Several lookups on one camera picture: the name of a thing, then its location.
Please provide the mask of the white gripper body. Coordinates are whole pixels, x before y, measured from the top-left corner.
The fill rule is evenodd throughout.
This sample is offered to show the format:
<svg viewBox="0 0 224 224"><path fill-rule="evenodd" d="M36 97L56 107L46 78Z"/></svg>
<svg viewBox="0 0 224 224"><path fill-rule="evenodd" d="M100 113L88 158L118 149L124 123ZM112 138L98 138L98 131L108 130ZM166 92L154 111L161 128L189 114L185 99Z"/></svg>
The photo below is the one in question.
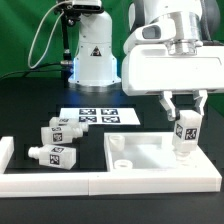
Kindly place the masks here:
<svg viewBox="0 0 224 224"><path fill-rule="evenodd" d="M224 46L199 47L190 56L169 55L163 44L137 45L122 63L122 89L129 96L224 92Z"/></svg>

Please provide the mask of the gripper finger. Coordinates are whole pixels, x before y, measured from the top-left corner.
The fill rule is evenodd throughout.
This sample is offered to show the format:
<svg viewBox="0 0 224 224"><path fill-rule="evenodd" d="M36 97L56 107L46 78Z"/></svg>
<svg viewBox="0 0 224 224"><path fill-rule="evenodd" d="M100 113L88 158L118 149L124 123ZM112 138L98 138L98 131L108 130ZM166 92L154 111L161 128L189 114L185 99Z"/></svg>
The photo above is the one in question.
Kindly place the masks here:
<svg viewBox="0 0 224 224"><path fill-rule="evenodd" d="M193 92L193 99L195 101L195 111L201 116L204 115L204 106L206 104L208 94L206 90L195 90Z"/></svg>
<svg viewBox="0 0 224 224"><path fill-rule="evenodd" d="M163 91L159 96L159 102L167 112L167 118L169 121L177 121L180 119L179 110L172 102L172 92Z"/></svg>

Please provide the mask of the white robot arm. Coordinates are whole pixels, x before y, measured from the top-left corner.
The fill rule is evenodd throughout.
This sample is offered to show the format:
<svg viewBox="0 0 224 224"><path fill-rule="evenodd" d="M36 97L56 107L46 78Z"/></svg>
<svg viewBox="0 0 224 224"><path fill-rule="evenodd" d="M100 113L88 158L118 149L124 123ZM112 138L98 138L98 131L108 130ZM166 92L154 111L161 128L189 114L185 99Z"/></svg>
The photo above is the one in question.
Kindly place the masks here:
<svg viewBox="0 0 224 224"><path fill-rule="evenodd" d="M207 95L224 92L224 45L207 25L218 13L215 0L133 0L117 72L110 16L82 11L69 84L100 91L120 83L129 96L159 96L171 121L199 121Z"/></svg>

